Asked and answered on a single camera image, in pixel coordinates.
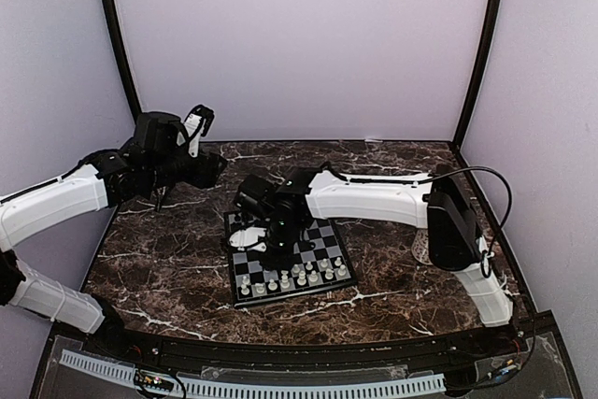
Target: robotic arm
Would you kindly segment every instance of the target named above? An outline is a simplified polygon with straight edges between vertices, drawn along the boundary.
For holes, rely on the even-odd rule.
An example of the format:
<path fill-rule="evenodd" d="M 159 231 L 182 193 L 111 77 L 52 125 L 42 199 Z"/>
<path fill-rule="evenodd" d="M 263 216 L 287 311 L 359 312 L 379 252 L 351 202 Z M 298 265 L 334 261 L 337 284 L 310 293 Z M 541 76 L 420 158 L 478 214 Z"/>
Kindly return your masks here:
<path fill-rule="evenodd" d="M 342 175 L 329 164 L 295 168 L 280 184 L 249 175 L 235 204 L 263 220 L 231 236 L 234 247 L 261 252 L 266 269 L 290 269 L 295 244 L 313 219 L 397 221 L 427 229 L 430 261 L 452 272 L 487 327 L 510 322 L 513 303 L 485 256 L 488 248 L 476 214 L 451 177 Z"/>
<path fill-rule="evenodd" d="M 119 150 L 97 151 L 63 176 L 0 197 L 0 305 L 26 308 L 86 334 L 121 325 L 106 300 L 39 274 L 14 248 L 54 224 L 137 195 L 150 199 L 155 192 L 160 202 L 159 190 L 181 181 L 200 189 L 214 186 L 226 160 L 199 148 L 213 120 L 213 111 L 203 106 L 183 123 L 163 112 L 140 114 L 134 136 Z"/>

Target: chessboard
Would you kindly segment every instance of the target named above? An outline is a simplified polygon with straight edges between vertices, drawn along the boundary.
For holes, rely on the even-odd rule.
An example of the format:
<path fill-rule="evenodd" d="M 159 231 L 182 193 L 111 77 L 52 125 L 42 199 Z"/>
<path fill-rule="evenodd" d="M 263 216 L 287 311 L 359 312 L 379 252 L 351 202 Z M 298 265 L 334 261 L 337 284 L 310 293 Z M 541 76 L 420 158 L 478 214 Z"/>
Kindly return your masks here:
<path fill-rule="evenodd" d="M 224 214 L 226 242 L 236 231 L 254 224 L 258 225 L 258 221 L 250 214 Z M 289 271 L 265 270 L 256 249 L 239 250 L 227 245 L 233 305 L 258 306 L 357 284 L 355 271 L 332 221 L 314 220 L 303 237 L 304 241 L 294 246 L 294 265 Z"/>

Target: marble table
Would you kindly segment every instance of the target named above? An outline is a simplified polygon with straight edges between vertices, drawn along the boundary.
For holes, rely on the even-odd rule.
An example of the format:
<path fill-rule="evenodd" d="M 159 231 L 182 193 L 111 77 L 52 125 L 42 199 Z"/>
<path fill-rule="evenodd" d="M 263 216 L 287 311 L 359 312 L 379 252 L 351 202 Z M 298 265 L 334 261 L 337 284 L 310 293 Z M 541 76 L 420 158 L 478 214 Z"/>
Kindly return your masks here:
<path fill-rule="evenodd" d="M 456 278 L 413 258 L 415 229 L 382 221 L 336 221 L 357 287 L 249 309 L 231 305 L 222 214 L 234 209 L 236 187 L 247 174 L 281 182 L 294 166 L 325 161 L 341 172 L 372 175 L 458 168 L 446 143 L 211 143 L 204 149 L 229 161 L 218 185 L 209 190 L 178 185 L 160 213 L 144 199 L 123 205 L 92 266 L 85 292 L 108 299 L 128 328 L 229 343 L 318 345 L 481 327 Z M 489 238 L 490 227 L 477 210 Z M 495 250 L 495 264 L 516 292 L 505 256 L 498 246 Z"/>

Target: wall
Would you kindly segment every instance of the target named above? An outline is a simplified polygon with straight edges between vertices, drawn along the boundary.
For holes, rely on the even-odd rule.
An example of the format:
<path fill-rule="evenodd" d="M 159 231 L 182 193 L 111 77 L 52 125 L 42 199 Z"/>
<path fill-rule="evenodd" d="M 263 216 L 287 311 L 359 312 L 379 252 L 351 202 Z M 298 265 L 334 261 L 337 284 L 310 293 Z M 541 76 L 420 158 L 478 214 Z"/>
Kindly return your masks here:
<path fill-rule="evenodd" d="M 515 191 L 506 227 L 538 307 L 598 397 L 598 0 L 503 0 L 464 155 Z M 502 213 L 498 183 L 481 180 Z"/>
<path fill-rule="evenodd" d="M 144 108 L 215 140 L 450 140 L 487 0 L 117 0 Z"/>
<path fill-rule="evenodd" d="M 119 146 L 132 120 L 101 0 L 0 0 L 0 194 Z M 32 267 L 78 288 L 109 213 L 82 216 L 23 242 Z M 49 323 L 0 307 L 0 396 L 27 397 Z"/>

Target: vent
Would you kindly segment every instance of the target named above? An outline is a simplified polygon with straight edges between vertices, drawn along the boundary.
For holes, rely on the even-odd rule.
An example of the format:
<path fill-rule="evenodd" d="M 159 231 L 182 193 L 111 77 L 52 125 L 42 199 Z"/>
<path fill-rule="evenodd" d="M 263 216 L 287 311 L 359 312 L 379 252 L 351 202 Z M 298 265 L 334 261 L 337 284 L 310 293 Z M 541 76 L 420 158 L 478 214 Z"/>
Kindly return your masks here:
<path fill-rule="evenodd" d="M 65 349 L 60 364 L 123 387 L 136 388 L 133 383 L 135 367 L 128 363 L 108 362 L 96 359 L 91 354 Z M 218 399 L 395 399 L 418 397 L 446 390 L 442 374 L 329 387 L 269 387 L 267 385 L 206 381 L 184 376 L 178 376 L 178 378 L 185 385 L 187 397 L 190 399 L 210 397 Z M 151 392 L 163 392 L 161 389 L 152 387 L 146 387 L 146 389 Z M 169 397 L 182 397 L 182 390 L 178 383 L 175 382 L 175 388 L 169 393 Z"/>

